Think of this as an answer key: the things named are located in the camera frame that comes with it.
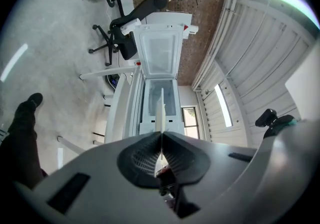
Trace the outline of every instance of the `office chair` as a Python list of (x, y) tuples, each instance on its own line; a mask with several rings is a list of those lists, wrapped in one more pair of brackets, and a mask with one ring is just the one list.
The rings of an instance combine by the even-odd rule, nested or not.
[(162, 9), (167, 5), (167, 0), (144, 0), (142, 1), (130, 14), (113, 20), (110, 24), (108, 34), (99, 25), (93, 25), (93, 29), (99, 29), (101, 35), (106, 40), (106, 44), (96, 49), (89, 49), (89, 53), (108, 47), (109, 48), (109, 63), (106, 62), (106, 66), (112, 65), (112, 53), (116, 53), (120, 50), (124, 60), (128, 60), (137, 52), (134, 34), (131, 32), (128, 35), (123, 35), (120, 27), (134, 19), (143, 20), (147, 15)]

